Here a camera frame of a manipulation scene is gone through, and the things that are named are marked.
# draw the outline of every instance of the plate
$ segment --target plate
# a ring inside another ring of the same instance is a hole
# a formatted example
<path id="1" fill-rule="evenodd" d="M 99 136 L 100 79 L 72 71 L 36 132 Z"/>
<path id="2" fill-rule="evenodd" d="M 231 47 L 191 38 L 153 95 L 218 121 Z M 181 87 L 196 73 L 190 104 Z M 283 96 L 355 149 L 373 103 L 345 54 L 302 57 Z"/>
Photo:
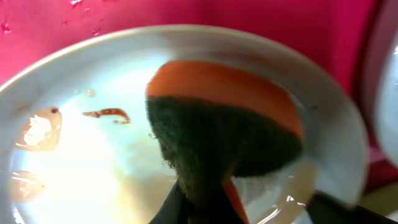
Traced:
<path id="1" fill-rule="evenodd" d="M 305 121 L 306 153 L 295 164 L 264 178 L 234 180 L 252 223 L 292 223 L 299 215 L 295 224 L 310 223 L 303 211 L 312 190 L 347 206 L 357 204 L 368 161 L 364 126 L 322 69 L 256 35 L 174 25 L 86 40 L 0 87 L 2 221 L 147 223 L 175 172 L 151 136 L 144 93 L 156 70 L 179 58 L 210 60 L 268 78 L 290 93 Z M 122 124 L 126 119 L 120 116 L 95 118 L 106 108 L 123 110 L 130 123 Z M 89 112 L 94 117 L 83 115 Z M 59 138 L 38 143 L 49 133 Z"/>

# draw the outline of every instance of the orange sponge layer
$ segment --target orange sponge layer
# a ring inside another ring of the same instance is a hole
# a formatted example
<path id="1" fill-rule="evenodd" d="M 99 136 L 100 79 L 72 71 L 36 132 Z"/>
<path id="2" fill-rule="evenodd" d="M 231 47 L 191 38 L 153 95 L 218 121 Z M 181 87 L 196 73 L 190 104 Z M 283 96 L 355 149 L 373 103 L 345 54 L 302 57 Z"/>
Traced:
<path id="1" fill-rule="evenodd" d="M 273 119 L 303 138 L 303 126 L 288 93 L 261 77 L 213 62 L 175 60 L 161 66 L 147 96 L 187 96 L 237 106 Z"/>

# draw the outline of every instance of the pink tablecloth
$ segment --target pink tablecloth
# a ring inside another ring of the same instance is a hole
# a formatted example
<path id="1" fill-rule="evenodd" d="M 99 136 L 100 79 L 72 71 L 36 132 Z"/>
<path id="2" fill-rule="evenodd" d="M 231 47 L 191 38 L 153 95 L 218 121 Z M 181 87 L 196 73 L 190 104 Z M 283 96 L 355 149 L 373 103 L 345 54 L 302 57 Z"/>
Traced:
<path id="1" fill-rule="evenodd" d="M 377 0 L 0 0 L 0 83 L 68 45 L 121 29 L 207 24 L 282 42 L 349 95 Z M 373 159 L 382 157 L 373 152 Z"/>

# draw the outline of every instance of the dish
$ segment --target dish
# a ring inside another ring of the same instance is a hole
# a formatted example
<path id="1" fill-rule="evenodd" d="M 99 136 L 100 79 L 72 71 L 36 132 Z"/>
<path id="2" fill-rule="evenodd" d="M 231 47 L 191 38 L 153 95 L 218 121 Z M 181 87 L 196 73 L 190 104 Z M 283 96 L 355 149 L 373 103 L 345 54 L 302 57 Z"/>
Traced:
<path id="1" fill-rule="evenodd" d="M 73 45 L 0 87 L 0 105 L 7 105 L 0 107 L 0 142 L 10 151 L 1 158 L 0 216 L 5 223 L 24 217 L 26 223 L 39 224 L 147 223 L 169 192 L 175 173 L 162 166 L 158 145 L 149 136 L 145 87 L 163 63 L 178 58 L 237 66 L 285 88 L 305 120 L 308 151 L 302 160 L 318 167 L 315 188 L 347 205 L 358 202 L 367 167 L 364 127 L 356 108 L 322 69 L 256 35 L 208 26 L 158 26 Z M 17 149 L 14 143 L 22 125 L 35 111 L 49 107 L 62 114 L 57 148 L 45 152 Z M 114 124 L 114 117 L 82 115 L 104 108 L 123 109 L 131 123 L 120 125 Z M 262 220 L 264 207 L 277 210 L 272 206 L 299 164 L 260 180 L 276 181 L 273 187 L 263 185 L 271 189 L 269 196 L 255 196 L 260 200 L 254 205 L 261 207 L 245 205 L 250 221 Z M 10 199 L 9 178 L 16 170 L 35 173 L 46 183 L 41 196 L 30 203 Z M 120 207 L 128 211 L 123 213 Z M 65 218 L 66 210 L 72 215 Z"/>

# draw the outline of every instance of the sauce smear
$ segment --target sauce smear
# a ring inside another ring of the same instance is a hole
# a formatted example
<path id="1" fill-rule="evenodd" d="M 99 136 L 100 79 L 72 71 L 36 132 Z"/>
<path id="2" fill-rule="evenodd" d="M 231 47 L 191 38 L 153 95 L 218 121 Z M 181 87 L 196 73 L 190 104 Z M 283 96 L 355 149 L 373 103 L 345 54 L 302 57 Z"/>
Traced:
<path id="1" fill-rule="evenodd" d="M 122 116 L 125 120 L 122 122 L 114 121 L 115 124 L 129 124 L 130 123 L 130 117 L 127 115 L 127 113 L 124 110 L 119 109 L 119 108 L 107 108 L 107 109 L 103 109 L 100 111 L 84 112 L 83 115 L 92 116 L 95 118 L 100 118 L 101 116 L 104 116 L 104 115 L 118 115 L 118 116 Z"/>

